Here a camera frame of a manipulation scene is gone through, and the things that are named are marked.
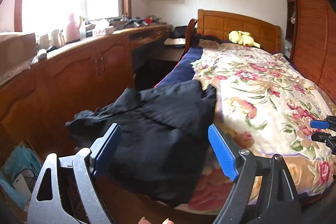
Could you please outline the person's left hand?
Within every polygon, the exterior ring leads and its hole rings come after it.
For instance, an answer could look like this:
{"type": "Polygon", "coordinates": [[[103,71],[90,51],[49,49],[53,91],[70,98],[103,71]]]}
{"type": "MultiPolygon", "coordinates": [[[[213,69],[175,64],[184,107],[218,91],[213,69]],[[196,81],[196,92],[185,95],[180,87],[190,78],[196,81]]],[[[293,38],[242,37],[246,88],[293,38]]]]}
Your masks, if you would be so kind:
{"type": "Polygon", "coordinates": [[[167,218],[164,221],[159,221],[159,220],[151,220],[151,219],[147,219],[145,217],[142,217],[139,221],[138,224],[174,224],[174,222],[167,218]]]}

